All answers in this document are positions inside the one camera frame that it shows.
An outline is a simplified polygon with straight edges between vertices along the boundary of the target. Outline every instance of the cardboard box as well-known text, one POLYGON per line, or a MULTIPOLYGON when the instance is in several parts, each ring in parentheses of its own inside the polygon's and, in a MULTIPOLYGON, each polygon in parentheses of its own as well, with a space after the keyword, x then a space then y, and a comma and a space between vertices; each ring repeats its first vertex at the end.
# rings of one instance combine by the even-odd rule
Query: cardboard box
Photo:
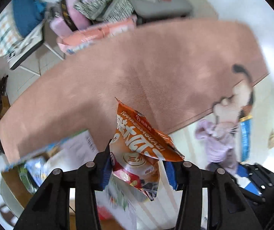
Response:
POLYGON ((7 112, 7 110, 10 107, 9 100, 7 96, 1 96, 2 100, 2 109, 0 111, 0 119, 4 116, 4 114, 7 112))
POLYGON ((1 175, 14 198, 23 208, 25 208, 29 200, 32 198, 32 194, 26 190, 26 187, 20 180, 17 167, 14 167, 8 172, 2 172, 1 175))

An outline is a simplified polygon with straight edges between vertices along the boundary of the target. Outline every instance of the barcode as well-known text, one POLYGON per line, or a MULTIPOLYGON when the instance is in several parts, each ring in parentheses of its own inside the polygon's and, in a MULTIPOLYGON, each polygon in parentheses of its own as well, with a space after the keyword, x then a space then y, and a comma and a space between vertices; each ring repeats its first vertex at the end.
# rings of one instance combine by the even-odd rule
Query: barcode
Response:
POLYGON ((95 151, 96 151, 96 147, 94 146, 91 137, 88 136, 88 137, 86 138, 86 140, 87 140, 87 142, 88 142, 88 144, 89 144, 89 146, 90 146, 91 151, 92 151, 92 152, 95 152, 95 151))

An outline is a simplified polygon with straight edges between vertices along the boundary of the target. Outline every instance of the wrapper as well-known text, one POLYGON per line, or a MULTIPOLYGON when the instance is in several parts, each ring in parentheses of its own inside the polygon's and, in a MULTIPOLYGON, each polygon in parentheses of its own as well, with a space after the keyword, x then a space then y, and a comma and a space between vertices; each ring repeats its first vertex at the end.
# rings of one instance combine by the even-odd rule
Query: wrapper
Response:
POLYGON ((109 144, 113 174, 154 200, 158 161, 180 162, 184 156, 168 135, 153 129, 144 115, 117 101, 117 129, 109 144))

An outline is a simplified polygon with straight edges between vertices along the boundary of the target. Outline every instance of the blue cloth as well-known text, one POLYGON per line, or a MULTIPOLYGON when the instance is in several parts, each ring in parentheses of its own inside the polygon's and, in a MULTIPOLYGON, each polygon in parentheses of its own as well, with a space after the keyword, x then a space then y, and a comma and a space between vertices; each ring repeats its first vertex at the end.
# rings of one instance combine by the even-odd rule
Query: blue cloth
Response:
POLYGON ((242 144, 242 157, 241 161, 245 162, 250 157, 250 134, 251 134, 252 119, 240 122, 241 126, 241 144, 242 144))
POLYGON ((261 195, 261 193, 255 187, 255 185, 251 182, 245 187, 245 190, 250 191, 251 193, 253 193, 255 195, 261 195))
POLYGON ((13 0, 16 27, 25 38, 45 17, 46 3, 39 0, 13 0))
POLYGON ((249 177, 247 169, 244 166, 242 166, 241 164, 238 164, 236 174, 240 177, 249 177))

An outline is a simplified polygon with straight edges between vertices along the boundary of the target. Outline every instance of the plaid cushion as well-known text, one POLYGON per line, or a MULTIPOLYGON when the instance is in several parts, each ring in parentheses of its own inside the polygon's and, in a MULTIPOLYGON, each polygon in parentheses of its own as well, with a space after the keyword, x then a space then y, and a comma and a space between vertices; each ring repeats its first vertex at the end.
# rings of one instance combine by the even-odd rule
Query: plaid cushion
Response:
POLYGON ((22 40, 13 19, 12 5, 9 3, 0 14, 0 57, 9 55, 22 40))

